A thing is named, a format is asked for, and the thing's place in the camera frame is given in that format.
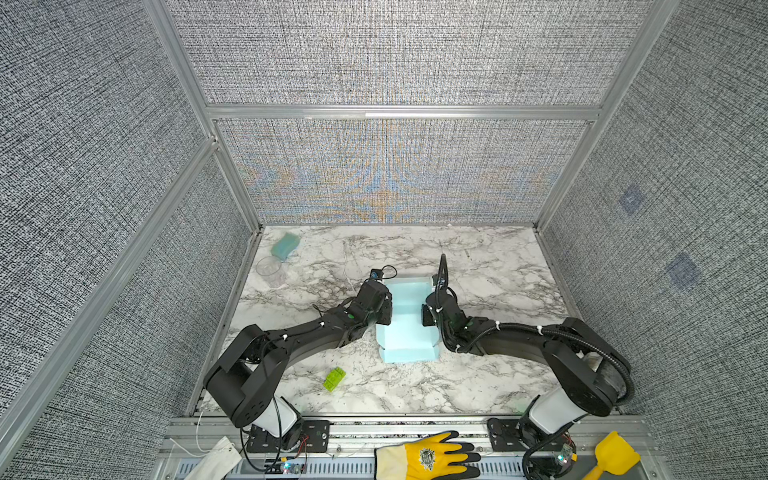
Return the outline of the light blue paper box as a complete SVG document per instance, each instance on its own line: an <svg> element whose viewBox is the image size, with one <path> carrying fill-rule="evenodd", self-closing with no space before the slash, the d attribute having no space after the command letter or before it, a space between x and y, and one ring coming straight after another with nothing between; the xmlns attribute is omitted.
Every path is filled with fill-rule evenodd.
<svg viewBox="0 0 768 480"><path fill-rule="evenodd" d="M376 325L376 340L384 363L431 362L439 358L440 334L424 326L422 306L433 292L430 277L405 276L385 280L392 295L389 325Z"/></svg>

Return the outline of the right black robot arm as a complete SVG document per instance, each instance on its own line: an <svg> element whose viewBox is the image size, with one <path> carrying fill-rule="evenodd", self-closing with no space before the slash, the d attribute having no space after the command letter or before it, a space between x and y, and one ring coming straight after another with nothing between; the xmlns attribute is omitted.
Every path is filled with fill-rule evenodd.
<svg viewBox="0 0 768 480"><path fill-rule="evenodd" d="M605 417L634 397L629 362L578 318L532 326L468 316L449 288L430 293L423 310L454 353L511 356L550 368L559 386L537 397L524 414L540 435L588 415Z"/></svg>

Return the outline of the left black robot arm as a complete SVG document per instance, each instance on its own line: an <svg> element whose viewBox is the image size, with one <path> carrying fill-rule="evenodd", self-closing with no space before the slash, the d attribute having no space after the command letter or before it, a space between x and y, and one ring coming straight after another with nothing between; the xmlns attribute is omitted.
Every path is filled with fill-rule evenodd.
<svg viewBox="0 0 768 480"><path fill-rule="evenodd" d="M251 425L278 438L299 421L298 413L275 397L285 370L325 350L360 339L369 326L388 325L392 294L377 280L362 283L356 296L313 321L282 330L243 328L204 377L203 387L233 425Z"/></svg>

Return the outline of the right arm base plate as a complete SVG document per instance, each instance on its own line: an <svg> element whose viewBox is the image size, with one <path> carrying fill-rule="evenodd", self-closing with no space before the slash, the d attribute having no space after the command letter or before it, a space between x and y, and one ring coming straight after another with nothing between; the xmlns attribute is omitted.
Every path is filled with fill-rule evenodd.
<svg viewBox="0 0 768 480"><path fill-rule="evenodd" d="M486 421L488 438L494 452L514 453L523 456L533 449L529 460L533 463L547 461L551 464L570 465L577 459L575 443L569 430L574 422L565 423L554 433L541 430L527 417L491 417Z"/></svg>

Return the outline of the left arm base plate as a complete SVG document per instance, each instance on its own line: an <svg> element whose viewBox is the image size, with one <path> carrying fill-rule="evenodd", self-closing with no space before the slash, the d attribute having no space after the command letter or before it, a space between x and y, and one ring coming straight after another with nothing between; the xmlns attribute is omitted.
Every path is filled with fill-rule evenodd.
<svg viewBox="0 0 768 480"><path fill-rule="evenodd" d="M299 420L280 439L269 432L253 425L248 433L246 451L248 453L275 454L280 447L282 452L296 455L298 448L306 453L326 453L330 438L330 422L327 420Z"/></svg>

